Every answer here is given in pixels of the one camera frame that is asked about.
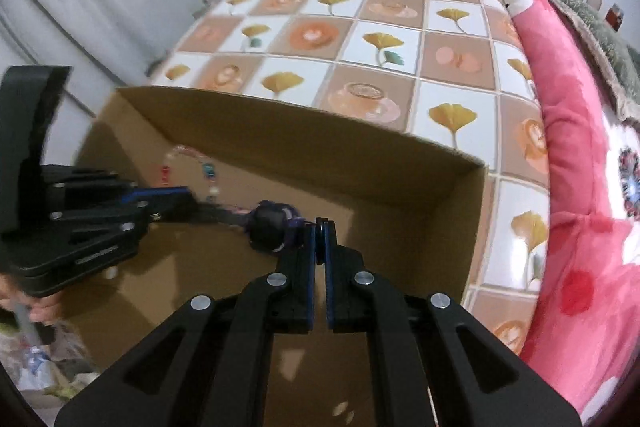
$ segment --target silver screw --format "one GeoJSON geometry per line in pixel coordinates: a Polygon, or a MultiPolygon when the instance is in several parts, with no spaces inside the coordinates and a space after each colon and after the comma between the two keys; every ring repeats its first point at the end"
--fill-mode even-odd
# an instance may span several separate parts
{"type": "Polygon", "coordinates": [[[194,310],[206,310],[209,306],[211,306],[211,299],[206,295],[197,295],[191,299],[191,307],[194,310]]]}
{"type": "Polygon", "coordinates": [[[451,299],[449,299],[448,295],[444,295],[444,293],[434,293],[431,296],[431,304],[436,306],[436,308],[448,308],[451,304],[451,299]]]}
{"type": "Polygon", "coordinates": [[[267,277],[267,282],[271,286],[284,286],[287,283],[287,276],[284,273],[275,272],[267,277]]]}
{"type": "Polygon", "coordinates": [[[353,278],[356,283],[365,286],[373,282],[373,274],[371,272],[358,272],[353,278]]]}

